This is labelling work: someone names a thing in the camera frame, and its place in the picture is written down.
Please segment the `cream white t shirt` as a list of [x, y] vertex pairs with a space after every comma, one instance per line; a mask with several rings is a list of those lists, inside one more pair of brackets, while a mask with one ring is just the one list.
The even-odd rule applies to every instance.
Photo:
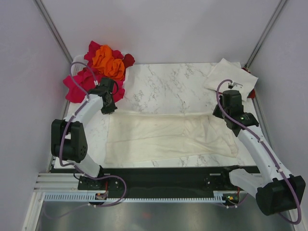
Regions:
[[209, 113], [110, 115], [105, 163], [130, 164], [201, 154], [236, 157], [238, 146], [223, 119]]

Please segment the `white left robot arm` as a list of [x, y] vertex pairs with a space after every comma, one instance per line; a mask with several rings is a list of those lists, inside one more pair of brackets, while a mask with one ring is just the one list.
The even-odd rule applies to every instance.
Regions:
[[117, 109], [114, 88], [119, 89], [114, 80], [103, 78], [98, 86], [86, 92], [75, 112], [51, 124], [51, 154], [59, 159], [60, 166], [73, 166], [89, 177], [89, 184], [95, 189], [104, 187], [106, 178], [100, 174], [102, 167], [88, 154], [85, 127], [98, 112], [108, 115]]

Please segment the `magenta pink t shirt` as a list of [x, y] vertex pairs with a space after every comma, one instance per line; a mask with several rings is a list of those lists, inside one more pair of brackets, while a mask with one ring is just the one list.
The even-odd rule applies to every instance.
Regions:
[[88, 52], [84, 55], [87, 61], [73, 77], [67, 76], [63, 83], [68, 88], [65, 98], [71, 103], [81, 103], [86, 94], [95, 88], [94, 81], [101, 83], [102, 79], [110, 78], [116, 82], [112, 94], [114, 101], [118, 102], [124, 98], [123, 87], [126, 78], [126, 70], [135, 63], [131, 54], [123, 55], [119, 50], [113, 50], [108, 45], [100, 45], [95, 41], [89, 44]]

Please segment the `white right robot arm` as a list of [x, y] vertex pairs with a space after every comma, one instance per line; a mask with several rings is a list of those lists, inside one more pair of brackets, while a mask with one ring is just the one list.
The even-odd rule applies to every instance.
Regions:
[[297, 210], [297, 220], [289, 221], [299, 224], [302, 219], [301, 200], [306, 183], [301, 176], [294, 176], [279, 160], [266, 141], [257, 119], [252, 113], [244, 112], [242, 96], [232, 80], [226, 79], [228, 89], [216, 90], [217, 105], [213, 115], [225, 121], [240, 142], [249, 151], [261, 176], [256, 177], [242, 167], [231, 167], [230, 171], [220, 177], [221, 186], [232, 189], [234, 186], [246, 191], [255, 198], [261, 212], [266, 215], [279, 214]]

